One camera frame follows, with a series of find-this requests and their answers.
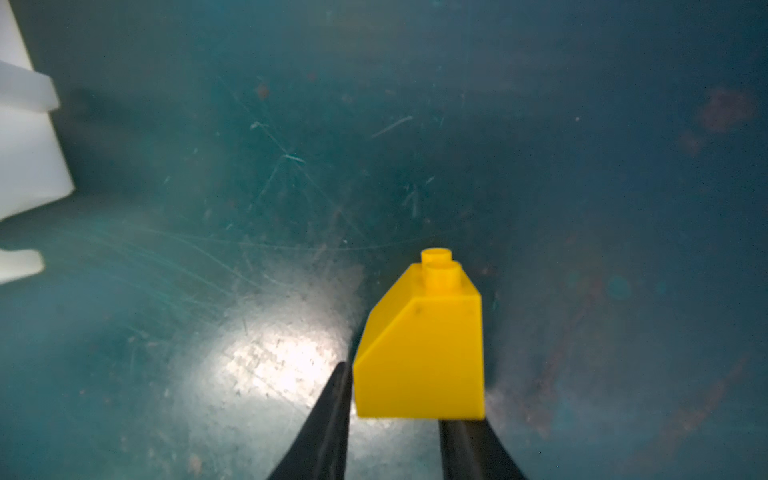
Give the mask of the yellow sloped lego brick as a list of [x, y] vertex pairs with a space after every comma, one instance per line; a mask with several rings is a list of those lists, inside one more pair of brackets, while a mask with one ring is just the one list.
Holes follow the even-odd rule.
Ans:
[[368, 419], [482, 420], [482, 298], [447, 248], [429, 248], [370, 312], [353, 362]]

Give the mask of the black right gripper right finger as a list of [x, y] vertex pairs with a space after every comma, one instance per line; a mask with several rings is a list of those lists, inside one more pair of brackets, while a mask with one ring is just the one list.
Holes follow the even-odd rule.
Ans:
[[526, 480], [487, 419], [439, 422], [446, 480]]

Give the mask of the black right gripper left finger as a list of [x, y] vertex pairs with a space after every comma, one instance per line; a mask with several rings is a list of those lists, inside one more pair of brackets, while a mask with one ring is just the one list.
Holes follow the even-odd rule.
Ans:
[[338, 363], [292, 445], [268, 479], [345, 478], [352, 384], [350, 365]]

